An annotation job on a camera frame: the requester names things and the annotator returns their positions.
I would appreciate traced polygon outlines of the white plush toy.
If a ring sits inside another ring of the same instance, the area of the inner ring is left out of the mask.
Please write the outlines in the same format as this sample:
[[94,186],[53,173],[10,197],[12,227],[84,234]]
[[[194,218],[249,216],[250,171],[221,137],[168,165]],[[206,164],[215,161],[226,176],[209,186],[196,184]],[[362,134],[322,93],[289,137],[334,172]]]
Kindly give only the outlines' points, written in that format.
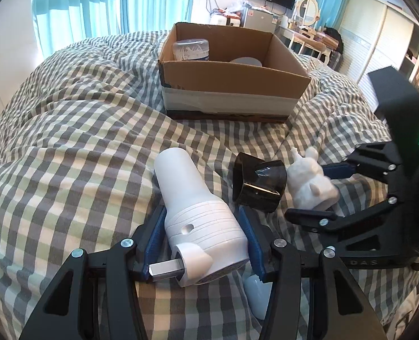
[[303,157],[291,149],[293,163],[287,169],[287,186],[293,206],[300,210],[326,211],[339,201],[339,190],[324,174],[318,152],[310,146]]

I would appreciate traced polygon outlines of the black tape roll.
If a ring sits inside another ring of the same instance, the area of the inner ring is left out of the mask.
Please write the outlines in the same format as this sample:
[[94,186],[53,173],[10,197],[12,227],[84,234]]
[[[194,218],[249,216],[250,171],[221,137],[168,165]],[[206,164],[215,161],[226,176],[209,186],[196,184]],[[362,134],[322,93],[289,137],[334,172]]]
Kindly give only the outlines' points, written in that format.
[[286,183],[286,168],[281,160],[263,160],[239,153],[232,171],[232,200],[272,213],[281,202]]

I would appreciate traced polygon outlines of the white hair dryer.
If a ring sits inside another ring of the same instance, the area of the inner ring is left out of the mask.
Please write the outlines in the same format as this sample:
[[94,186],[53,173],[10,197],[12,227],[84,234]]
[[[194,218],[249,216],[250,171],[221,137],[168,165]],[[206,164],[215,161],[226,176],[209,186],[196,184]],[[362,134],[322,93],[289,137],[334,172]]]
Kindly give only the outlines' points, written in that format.
[[190,155],[172,147],[158,154],[154,171],[166,207],[171,257],[181,260],[179,286],[217,280],[249,261],[248,239],[221,198],[212,194]]

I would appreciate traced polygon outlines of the clear plastic water bottle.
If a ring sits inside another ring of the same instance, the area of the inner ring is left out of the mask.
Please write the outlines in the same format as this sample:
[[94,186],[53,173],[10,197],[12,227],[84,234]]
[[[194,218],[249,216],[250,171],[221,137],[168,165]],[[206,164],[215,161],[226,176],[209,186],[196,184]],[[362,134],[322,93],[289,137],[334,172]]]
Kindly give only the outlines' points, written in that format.
[[173,44],[176,61],[208,61],[210,44],[206,39],[187,39]]

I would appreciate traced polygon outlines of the white dressing table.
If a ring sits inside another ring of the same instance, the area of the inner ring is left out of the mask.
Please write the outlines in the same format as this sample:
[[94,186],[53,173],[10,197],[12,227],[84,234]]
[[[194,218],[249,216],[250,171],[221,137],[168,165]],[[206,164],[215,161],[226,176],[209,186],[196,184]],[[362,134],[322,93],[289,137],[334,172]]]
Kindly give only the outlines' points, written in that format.
[[284,38],[285,45],[293,50],[294,45],[299,46],[297,54],[304,54],[309,49],[317,54],[317,59],[328,65],[331,49],[321,41],[315,40],[315,31],[307,28],[293,26],[291,28],[280,28],[279,36]]

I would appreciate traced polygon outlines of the grey checked bed quilt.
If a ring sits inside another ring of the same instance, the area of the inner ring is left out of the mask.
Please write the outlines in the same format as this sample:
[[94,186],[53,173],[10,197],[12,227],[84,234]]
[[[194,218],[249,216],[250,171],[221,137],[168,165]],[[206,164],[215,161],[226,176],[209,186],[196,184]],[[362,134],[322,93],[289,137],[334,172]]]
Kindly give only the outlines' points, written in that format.
[[0,114],[0,332],[17,339],[73,249],[130,236],[161,196],[158,153],[185,149],[208,188],[230,203],[244,152],[291,163],[317,149],[335,163],[388,141],[357,85],[307,56],[310,84],[283,124],[167,117],[157,67],[166,31],[87,39],[47,58]]

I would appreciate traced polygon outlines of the white round container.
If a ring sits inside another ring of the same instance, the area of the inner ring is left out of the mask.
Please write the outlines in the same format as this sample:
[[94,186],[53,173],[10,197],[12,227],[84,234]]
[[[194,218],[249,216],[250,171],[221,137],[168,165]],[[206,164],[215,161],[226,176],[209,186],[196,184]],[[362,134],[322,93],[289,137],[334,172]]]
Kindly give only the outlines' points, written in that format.
[[239,64],[239,65],[251,65],[256,67],[262,67],[262,63],[260,60],[253,58],[253,57],[240,57],[235,58],[230,61],[230,63],[233,64]]

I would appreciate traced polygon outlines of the white louvred wardrobe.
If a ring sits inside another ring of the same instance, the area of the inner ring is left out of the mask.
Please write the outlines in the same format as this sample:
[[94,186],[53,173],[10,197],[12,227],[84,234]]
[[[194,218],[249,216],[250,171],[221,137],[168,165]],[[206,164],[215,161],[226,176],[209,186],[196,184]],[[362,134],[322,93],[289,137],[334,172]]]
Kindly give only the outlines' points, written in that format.
[[419,24],[380,0],[349,0],[339,28],[344,44],[341,73],[366,97],[375,96],[368,73],[403,67],[419,58]]

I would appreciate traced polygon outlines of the brown cardboard box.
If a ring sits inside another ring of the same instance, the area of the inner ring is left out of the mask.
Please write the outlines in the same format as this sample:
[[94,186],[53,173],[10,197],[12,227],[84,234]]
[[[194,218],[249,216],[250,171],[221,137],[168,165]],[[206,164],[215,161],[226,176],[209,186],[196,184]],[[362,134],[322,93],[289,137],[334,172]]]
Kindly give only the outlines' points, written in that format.
[[[209,42],[208,61],[176,61],[173,44]],[[253,57],[262,67],[230,63]],[[165,112],[171,118],[283,122],[309,86],[294,52],[269,32],[178,22],[158,60]]]

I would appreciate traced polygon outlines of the oval vanity mirror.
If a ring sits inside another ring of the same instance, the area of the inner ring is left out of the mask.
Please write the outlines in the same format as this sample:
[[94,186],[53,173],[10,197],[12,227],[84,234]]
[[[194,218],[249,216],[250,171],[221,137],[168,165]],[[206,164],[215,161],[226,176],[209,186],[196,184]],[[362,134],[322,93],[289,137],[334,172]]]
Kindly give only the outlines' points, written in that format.
[[312,27],[320,19],[316,0],[299,0],[294,11],[294,20],[300,26]]

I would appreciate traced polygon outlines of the silver mini fridge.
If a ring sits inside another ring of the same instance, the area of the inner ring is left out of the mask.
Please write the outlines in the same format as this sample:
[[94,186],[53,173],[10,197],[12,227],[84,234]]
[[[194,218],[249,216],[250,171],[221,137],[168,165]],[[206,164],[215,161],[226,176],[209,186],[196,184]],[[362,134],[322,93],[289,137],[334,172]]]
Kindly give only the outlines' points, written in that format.
[[241,25],[259,31],[273,33],[277,24],[277,17],[270,12],[245,7],[243,10]]

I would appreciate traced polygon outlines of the white suitcase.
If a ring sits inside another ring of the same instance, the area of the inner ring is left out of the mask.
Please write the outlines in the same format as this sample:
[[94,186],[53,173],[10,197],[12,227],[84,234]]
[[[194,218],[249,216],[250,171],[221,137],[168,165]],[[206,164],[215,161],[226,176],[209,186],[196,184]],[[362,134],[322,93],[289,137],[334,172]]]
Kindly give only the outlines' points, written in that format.
[[236,13],[212,12],[209,16],[209,24],[214,26],[241,26],[241,18]]

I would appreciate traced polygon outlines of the left teal curtain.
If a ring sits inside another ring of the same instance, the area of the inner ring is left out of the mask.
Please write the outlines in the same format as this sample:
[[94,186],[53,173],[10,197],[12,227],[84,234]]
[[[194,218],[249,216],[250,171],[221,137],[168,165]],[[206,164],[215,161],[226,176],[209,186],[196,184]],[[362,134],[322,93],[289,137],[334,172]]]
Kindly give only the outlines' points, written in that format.
[[31,7],[45,58],[84,39],[121,33],[120,0],[31,0]]

